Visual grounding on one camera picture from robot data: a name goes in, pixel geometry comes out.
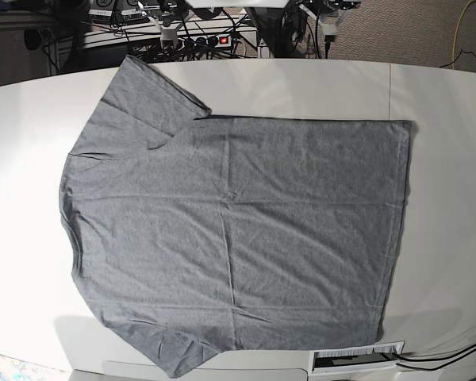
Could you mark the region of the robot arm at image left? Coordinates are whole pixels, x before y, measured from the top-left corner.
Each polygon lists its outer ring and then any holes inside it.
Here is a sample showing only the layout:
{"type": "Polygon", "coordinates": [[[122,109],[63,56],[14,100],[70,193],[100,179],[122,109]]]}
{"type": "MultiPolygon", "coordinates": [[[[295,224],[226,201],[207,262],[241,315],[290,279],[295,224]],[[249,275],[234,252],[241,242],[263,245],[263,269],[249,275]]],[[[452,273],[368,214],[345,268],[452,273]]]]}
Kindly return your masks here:
{"type": "Polygon", "coordinates": [[[179,45],[180,29],[194,16],[185,1],[138,1],[136,8],[142,17],[153,22],[160,33],[161,46],[176,48],[179,45]]]}

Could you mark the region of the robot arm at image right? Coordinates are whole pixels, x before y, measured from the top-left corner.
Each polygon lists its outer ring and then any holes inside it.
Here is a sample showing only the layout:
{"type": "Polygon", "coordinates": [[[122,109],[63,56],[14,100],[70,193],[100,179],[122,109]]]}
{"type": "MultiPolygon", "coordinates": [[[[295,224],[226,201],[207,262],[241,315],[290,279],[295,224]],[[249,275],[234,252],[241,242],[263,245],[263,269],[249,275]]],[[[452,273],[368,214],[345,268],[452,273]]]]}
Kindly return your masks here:
{"type": "Polygon", "coordinates": [[[298,7],[315,22],[316,36],[332,43],[339,34],[339,27],[351,12],[362,5],[360,0],[302,1],[298,7]]]}

